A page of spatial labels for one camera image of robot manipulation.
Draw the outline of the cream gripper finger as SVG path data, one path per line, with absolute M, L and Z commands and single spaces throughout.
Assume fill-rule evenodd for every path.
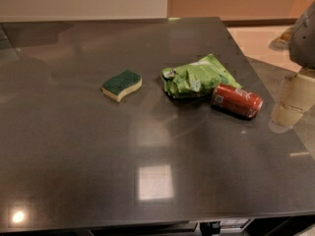
M 277 134 L 286 133 L 303 117 L 303 113 L 291 107 L 276 103 L 271 114 L 269 129 Z

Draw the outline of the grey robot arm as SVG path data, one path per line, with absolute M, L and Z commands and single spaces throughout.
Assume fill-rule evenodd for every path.
M 290 130 L 315 105 L 315 2 L 294 24 L 288 50 L 290 60 L 301 69 L 283 80 L 273 108 L 269 128 L 278 134 Z

